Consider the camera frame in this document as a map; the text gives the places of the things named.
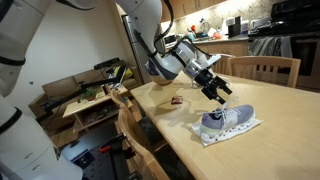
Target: white wall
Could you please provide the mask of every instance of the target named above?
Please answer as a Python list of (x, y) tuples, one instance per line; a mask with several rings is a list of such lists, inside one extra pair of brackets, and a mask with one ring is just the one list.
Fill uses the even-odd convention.
[(43, 84), (114, 57), (126, 59), (107, 2), (99, 1), (90, 11), (51, 4), (29, 46), (16, 87), (7, 97), (10, 103), (33, 116), (28, 104), (43, 93)]

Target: small brown object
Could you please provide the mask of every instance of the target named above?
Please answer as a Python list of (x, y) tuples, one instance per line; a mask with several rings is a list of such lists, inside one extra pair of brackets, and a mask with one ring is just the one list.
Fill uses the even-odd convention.
[(171, 100), (171, 104), (182, 104), (183, 97), (182, 96), (173, 96)]

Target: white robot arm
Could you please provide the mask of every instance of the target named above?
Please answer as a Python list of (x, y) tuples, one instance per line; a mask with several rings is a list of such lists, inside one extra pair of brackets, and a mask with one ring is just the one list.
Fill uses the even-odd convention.
[[(97, 0), (57, 0), (70, 7), (90, 10)], [(160, 0), (115, 0), (134, 20), (136, 37), (156, 71), (165, 79), (183, 71), (203, 86), (202, 92), (220, 103), (218, 88), (228, 94), (226, 83), (207, 67), (208, 61), (191, 42), (181, 41), (163, 57), (154, 48), (154, 34), (161, 18)], [(40, 125), (13, 107), (10, 94), (25, 62), (25, 54), (50, 0), (0, 0), (0, 172), (10, 179), (81, 179), (82, 170), (60, 155)]]

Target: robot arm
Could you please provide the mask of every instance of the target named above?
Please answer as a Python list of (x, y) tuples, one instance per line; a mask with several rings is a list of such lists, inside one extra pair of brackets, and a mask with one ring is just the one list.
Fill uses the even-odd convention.
[(149, 56), (150, 61), (156, 68), (160, 76), (167, 80), (175, 79), (179, 72), (183, 71), (190, 79), (195, 80), (203, 86), (202, 92), (211, 100), (214, 99), (223, 104), (225, 101), (221, 98), (217, 89), (224, 90), (227, 94), (232, 91), (226, 86), (226, 82), (218, 76), (212, 75), (207, 68), (221, 58), (220, 55), (213, 55), (209, 60), (188, 38), (180, 40), (163, 57), (157, 53), (154, 46), (154, 33), (157, 25), (160, 23), (162, 7), (161, 1), (154, 0), (115, 0), (122, 9), (131, 18), (136, 39), (140, 42)]

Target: wooden chair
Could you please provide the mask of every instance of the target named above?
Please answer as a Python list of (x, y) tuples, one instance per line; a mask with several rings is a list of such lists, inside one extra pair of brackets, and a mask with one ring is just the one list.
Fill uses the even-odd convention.
[(115, 89), (111, 90), (111, 99), (116, 104), (116, 106), (126, 108), (128, 112), (134, 117), (133, 120), (135, 122), (129, 122), (131, 127), (139, 126), (138, 129), (141, 129), (140, 139), (144, 139), (146, 144), (149, 144), (149, 150), (152, 152), (157, 152), (163, 146), (167, 145), (167, 141), (162, 137), (161, 133), (157, 130), (154, 124), (148, 119), (144, 117), (142, 119), (137, 119), (137, 117), (141, 118), (141, 114), (137, 107), (134, 107), (134, 104), (127, 98), (125, 103), (123, 102), (123, 98), (119, 94), (119, 92)]
[(150, 146), (142, 135), (141, 127), (123, 103), (120, 104), (118, 124), (120, 130), (126, 135), (127, 142), (136, 153), (134, 160), (143, 178), (169, 179), (153, 153), (150, 152)]
[(290, 68), (288, 87), (295, 88), (300, 59), (277, 56), (242, 56), (228, 59), (229, 75), (264, 82), (277, 83), (278, 69)]
[(219, 59), (215, 64), (211, 65), (211, 69), (214, 73), (228, 74), (228, 58), (235, 57), (229, 54), (220, 54), (221, 59)]

